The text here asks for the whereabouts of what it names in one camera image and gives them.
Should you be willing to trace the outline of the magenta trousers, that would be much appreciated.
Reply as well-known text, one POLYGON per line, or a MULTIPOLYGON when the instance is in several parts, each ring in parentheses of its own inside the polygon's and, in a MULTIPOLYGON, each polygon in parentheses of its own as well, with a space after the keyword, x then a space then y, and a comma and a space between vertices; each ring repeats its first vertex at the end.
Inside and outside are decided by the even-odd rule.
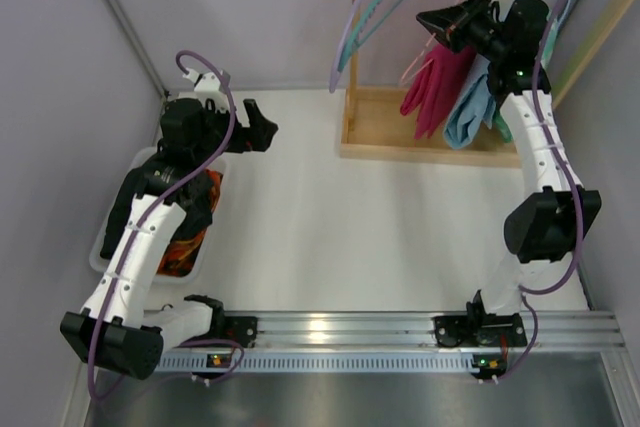
POLYGON ((448 117, 476 57, 472 47, 453 53, 437 45, 426 55, 401 106, 403 116, 418 110, 413 138, 430 138, 448 117))

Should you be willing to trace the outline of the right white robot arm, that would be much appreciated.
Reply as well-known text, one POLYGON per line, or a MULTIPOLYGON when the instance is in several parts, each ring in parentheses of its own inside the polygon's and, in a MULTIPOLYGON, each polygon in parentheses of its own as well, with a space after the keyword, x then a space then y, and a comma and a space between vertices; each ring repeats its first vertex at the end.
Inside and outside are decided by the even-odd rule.
POLYGON ((542 67, 553 15, 543 0, 515 0, 505 18, 494 0, 466 0, 416 19, 448 50, 470 47, 488 60, 488 90, 511 131, 525 192, 503 224, 503 261, 463 314, 435 318, 436 342, 528 346, 535 338, 524 331, 521 308, 570 280, 602 206, 599 192, 586 189, 572 168, 554 119, 542 67))

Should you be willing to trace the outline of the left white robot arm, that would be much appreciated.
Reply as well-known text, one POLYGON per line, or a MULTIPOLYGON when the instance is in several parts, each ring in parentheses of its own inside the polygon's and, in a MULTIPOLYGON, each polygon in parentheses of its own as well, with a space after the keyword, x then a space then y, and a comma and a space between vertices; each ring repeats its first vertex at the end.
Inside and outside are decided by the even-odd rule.
POLYGON ((155 152, 131 169, 107 218, 99 255, 109 265, 78 313, 60 332, 90 368, 146 379, 164 352, 191 340, 220 341, 221 301, 191 294, 152 316, 144 313, 159 271, 194 265, 213 223, 222 174, 210 168, 225 152, 265 152, 278 131, 253 99, 249 123, 211 98, 167 104, 155 152))

